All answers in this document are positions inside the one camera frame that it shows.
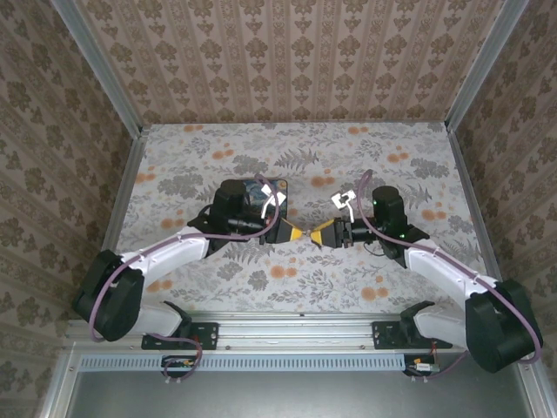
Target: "floral tablecloth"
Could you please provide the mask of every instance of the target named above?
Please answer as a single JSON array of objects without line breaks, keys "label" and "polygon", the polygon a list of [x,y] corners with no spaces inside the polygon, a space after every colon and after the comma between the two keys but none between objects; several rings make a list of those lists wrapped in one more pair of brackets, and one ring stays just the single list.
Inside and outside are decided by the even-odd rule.
[{"label": "floral tablecloth", "polygon": [[[311,229],[340,216],[330,197],[375,172],[401,192],[409,222],[484,272],[478,241],[442,123],[154,125],[146,141],[118,251],[181,229],[211,203],[224,179],[261,172],[288,182],[288,219]],[[379,244],[332,250],[302,238],[260,246],[230,243],[145,289],[145,300],[188,310],[398,313],[447,296],[381,253]]]}]

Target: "patterned wallpaper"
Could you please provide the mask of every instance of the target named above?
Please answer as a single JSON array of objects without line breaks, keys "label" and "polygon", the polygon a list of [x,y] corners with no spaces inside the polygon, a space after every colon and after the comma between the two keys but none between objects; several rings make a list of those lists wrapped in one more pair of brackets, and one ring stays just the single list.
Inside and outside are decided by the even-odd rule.
[{"label": "patterned wallpaper", "polygon": [[0,2],[0,416],[33,416],[130,140],[48,1]]},{"label": "patterned wallpaper", "polygon": [[457,135],[501,272],[530,293],[557,387],[557,2],[529,2]]},{"label": "patterned wallpaper", "polygon": [[501,0],[79,0],[145,124],[443,120]]}]

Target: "gray leaf pattern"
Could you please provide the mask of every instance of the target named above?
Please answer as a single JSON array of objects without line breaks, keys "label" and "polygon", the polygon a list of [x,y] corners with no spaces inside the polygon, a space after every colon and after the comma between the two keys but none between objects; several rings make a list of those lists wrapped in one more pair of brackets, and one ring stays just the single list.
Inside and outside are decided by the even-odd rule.
[{"label": "gray leaf pattern", "polygon": [[[394,185],[410,222],[473,269],[485,270],[441,123],[154,125],[118,249],[167,237],[212,202],[223,180],[252,179],[257,172],[286,180],[287,218],[313,229],[348,216],[330,197],[355,190],[367,168],[373,177],[363,198],[366,213],[372,214],[372,190]],[[9,236],[10,245],[27,239],[14,227]],[[445,297],[428,280],[373,257],[361,244],[333,250],[307,237],[276,246],[230,242],[169,273],[144,295],[147,303],[172,300],[187,310],[228,312],[400,312],[416,301]],[[27,317],[52,320],[44,309]]]}]

